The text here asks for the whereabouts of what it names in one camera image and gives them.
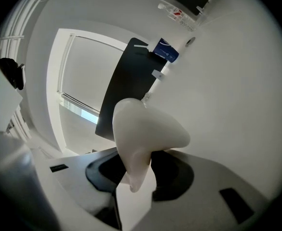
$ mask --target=window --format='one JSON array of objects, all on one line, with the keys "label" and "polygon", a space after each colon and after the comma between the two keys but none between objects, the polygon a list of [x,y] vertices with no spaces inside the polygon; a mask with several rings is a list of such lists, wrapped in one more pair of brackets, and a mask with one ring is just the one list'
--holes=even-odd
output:
[{"label": "window", "polygon": [[77,114],[78,116],[81,116],[83,118],[85,118],[88,121],[91,121],[95,124],[98,123],[98,116],[93,115],[89,112],[87,112],[86,110],[81,109],[80,107],[74,105],[73,103],[69,102],[66,99],[63,99],[62,102],[60,102],[60,104],[65,107],[66,109],[72,111],[73,113]]}]

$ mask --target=black slot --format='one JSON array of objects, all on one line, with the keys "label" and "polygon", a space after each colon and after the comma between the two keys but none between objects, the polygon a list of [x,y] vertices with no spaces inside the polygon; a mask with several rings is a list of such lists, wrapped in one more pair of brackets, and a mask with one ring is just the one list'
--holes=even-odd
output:
[{"label": "black slot", "polygon": [[227,188],[219,191],[224,198],[231,212],[233,213],[238,224],[246,221],[254,214],[254,211],[240,197],[240,195],[232,188]]},{"label": "black slot", "polygon": [[61,164],[61,165],[56,165],[56,166],[52,166],[50,167],[51,171],[54,173],[54,172],[57,172],[57,171],[60,171],[60,170],[63,170],[65,168],[69,168],[67,165],[65,164]]}]

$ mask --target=white funnel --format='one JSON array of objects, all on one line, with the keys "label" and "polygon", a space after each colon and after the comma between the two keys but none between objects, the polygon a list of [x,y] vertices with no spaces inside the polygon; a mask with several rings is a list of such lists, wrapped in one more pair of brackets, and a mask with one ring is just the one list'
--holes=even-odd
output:
[{"label": "white funnel", "polygon": [[144,181],[151,152],[185,147],[190,142],[188,132],[172,116],[132,98],[116,104],[113,132],[134,193]]}]

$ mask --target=white wall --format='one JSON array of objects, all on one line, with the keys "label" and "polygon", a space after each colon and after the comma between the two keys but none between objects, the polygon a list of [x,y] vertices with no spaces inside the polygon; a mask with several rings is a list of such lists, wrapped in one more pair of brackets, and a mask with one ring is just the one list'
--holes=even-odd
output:
[{"label": "white wall", "polygon": [[85,154],[93,149],[101,151],[115,147],[113,141],[95,135],[96,124],[59,106],[59,114],[67,148]]},{"label": "white wall", "polygon": [[[18,53],[17,53],[17,59],[16,62],[19,64],[26,64],[26,57],[27,57],[27,49],[28,49],[28,44],[31,38],[32,31],[34,29],[34,26],[37,22],[37,19],[39,18],[39,15],[41,11],[43,10],[47,0],[40,1],[37,6],[35,7],[35,10],[29,17],[26,26],[23,31],[24,38],[20,40],[20,44],[18,47]],[[23,97],[20,107],[21,107],[21,113],[26,121],[27,125],[29,128],[34,128],[34,125],[31,120],[31,112],[30,112],[30,107],[28,105],[28,100],[27,100],[27,84],[25,85],[24,89],[22,91],[19,91],[19,94]],[[58,144],[56,141],[51,141],[53,146],[58,147]]]},{"label": "white wall", "polygon": [[62,92],[100,110],[121,50],[75,37],[67,57]]},{"label": "white wall", "polygon": [[187,31],[157,9],[160,0],[49,0],[41,12],[27,50],[27,95],[33,123],[51,144],[52,130],[46,98],[46,73],[53,40],[59,28],[99,33],[124,43],[132,37],[158,35],[173,45]]},{"label": "white wall", "polygon": [[26,142],[27,146],[30,149],[42,149],[47,155],[51,158],[61,158],[67,156],[76,156],[77,153],[65,149],[63,152],[55,149],[52,145],[50,145],[38,132],[35,128],[30,129],[30,135],[32,138]]},{"label": "white wall", "polygon": [[210,16],[148,104],[189,131],[184,152],[272,199],[282,187],[282,32],[258,0],[221,0]]}]

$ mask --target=blue label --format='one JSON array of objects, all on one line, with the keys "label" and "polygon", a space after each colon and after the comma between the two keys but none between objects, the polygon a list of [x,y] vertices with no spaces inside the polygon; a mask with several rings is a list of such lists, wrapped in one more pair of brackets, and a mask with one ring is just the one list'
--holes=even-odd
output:
[{"label": "blue label", "polygon": [[179,56],[179,53],[162,38],[159,40],[159,43],[153,52],[171,63],[174,62]]}]

